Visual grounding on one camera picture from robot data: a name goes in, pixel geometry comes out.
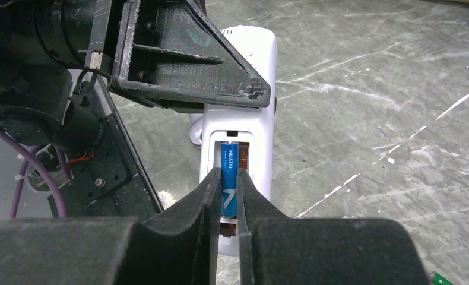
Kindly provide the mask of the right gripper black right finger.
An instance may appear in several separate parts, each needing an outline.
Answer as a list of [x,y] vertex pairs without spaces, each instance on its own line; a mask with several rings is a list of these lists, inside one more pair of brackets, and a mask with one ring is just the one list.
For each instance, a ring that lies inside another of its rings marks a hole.
[[290,218],[237,172],[242,284],[428,284],[408,232],[385,218]]

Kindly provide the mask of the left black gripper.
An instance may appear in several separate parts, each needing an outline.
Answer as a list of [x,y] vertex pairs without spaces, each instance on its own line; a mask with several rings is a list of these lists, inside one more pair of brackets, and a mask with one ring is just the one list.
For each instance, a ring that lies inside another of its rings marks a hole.
[[34,67],[88,70],[149,107],[267,107],[271,87],[196,1],[35,1]]

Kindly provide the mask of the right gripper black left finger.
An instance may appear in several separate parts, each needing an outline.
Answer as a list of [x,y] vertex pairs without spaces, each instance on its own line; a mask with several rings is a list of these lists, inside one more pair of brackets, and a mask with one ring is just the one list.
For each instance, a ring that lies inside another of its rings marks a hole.
[[136,217],[0,222],[0,284],[214,284],[221,171],[144,223]]

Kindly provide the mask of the blue battery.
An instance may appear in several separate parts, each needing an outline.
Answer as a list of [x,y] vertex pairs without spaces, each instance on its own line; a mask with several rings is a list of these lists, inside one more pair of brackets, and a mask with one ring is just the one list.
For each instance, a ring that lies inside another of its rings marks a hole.
[[226,141],[221,143],[221,215],[227,218],[237,216],[237,170],[239,168],[239,143]]

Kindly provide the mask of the white remote control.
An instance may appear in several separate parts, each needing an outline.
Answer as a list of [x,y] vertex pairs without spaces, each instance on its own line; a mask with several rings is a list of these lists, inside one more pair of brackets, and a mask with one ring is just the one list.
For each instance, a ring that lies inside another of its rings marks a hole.
[[[223,36],[255,68],[271,88],[275,87],[277,39],[266,28],[236,26],[221,30]],[[190,116],[190,140],[201,147],[199,178],[221,166],[220,144],[237,141],[240,163],[245,165],[256,189],[267,199],[272,192],[272,159],[275,94],[265,108],[251,109],[207,104]]]

